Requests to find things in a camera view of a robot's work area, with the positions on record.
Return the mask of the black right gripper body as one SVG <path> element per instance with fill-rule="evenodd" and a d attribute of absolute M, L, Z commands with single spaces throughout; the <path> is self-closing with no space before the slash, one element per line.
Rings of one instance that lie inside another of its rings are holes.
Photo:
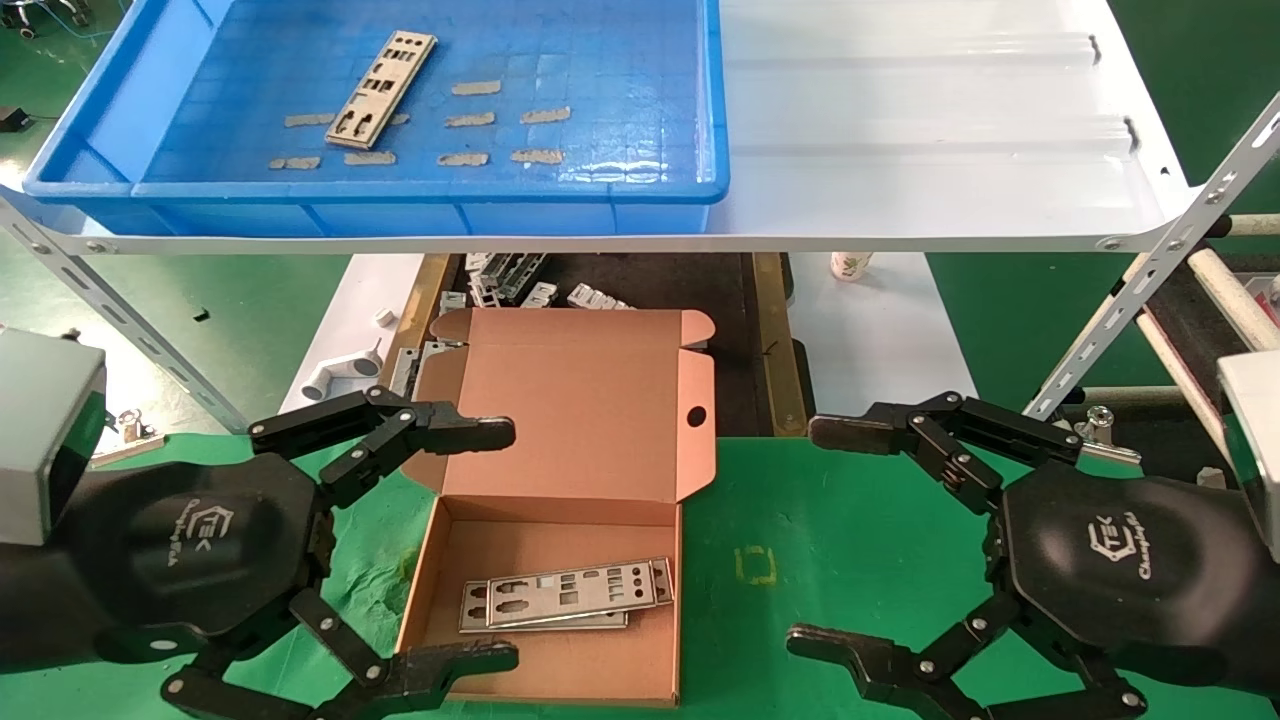
<path fill-rule="evenodd" d="M 1117 664 L 1258 664 L 1263 541 L 1245 496 L 1041 468 L 1004 492 L 1015 591 Z"/>

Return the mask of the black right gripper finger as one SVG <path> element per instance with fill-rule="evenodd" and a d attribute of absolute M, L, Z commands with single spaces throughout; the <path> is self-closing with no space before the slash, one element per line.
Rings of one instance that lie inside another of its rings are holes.
<path fill-rule="evenodd" d="M 797 623 L 786 635 L 790 653 L 849 671 L 860 697 L 905 708 L 920 719 L 1139 719 L 1146 697 L 1100 652 L 1065 652 L 1066 667 L 1082 689 L 980 705 L 956 683 L 956 674 L 1005 632 L 1030 628 L 1027 602 L 992 594 L 923 651 L 891 639 Z"/>
<path fill-rule="evenodd" d="M 1004 492 L 975 448 L 1032 469 L 1073 466 L 1083 448 L 1071 430 L 954 391 L 914 405 L 874 402 L 860 416 L 819 414 L 808 436 L 823 450 L 905 455 L 975 515 L 996 512 Z"/>

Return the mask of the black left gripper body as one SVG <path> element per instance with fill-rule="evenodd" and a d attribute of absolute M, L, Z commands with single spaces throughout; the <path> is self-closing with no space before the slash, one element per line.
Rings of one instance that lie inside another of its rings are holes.
<path fill-rule="evenodd" d="M 297 626 L 334 544 L 330 502 L 273 454 L 87 477 L 54 533 L 50 607 L 64 661 L 250 659 Z"/>

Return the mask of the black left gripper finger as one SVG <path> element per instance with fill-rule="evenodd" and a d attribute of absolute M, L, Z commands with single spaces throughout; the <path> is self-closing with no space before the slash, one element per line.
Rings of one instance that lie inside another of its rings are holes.
<path fill-rule="evenodd" d="M 311 588 L 293 594 L 288 609 L 349 674 L 335 696 L 310 706 L 230 684 L 225 674 L 236 652 L 211 643 L 165 680 L 161 698 L 196 719 L 387 719 L 439 708 L 461 678 L 518 666 L 518 648 L 504 641 L 424 646 L 383 659 Z"/>
<path fill-rule="evenodd" d="M 506 416 L 466 418 L 453 402 L 412 402 L 374 386 L 257 421 L 250 438 L 256 455 L 285 460 L 348 445 L 317 479 L 329 505 L 347 509 L 417 454 L 499 451 L 516 432 Z"/>

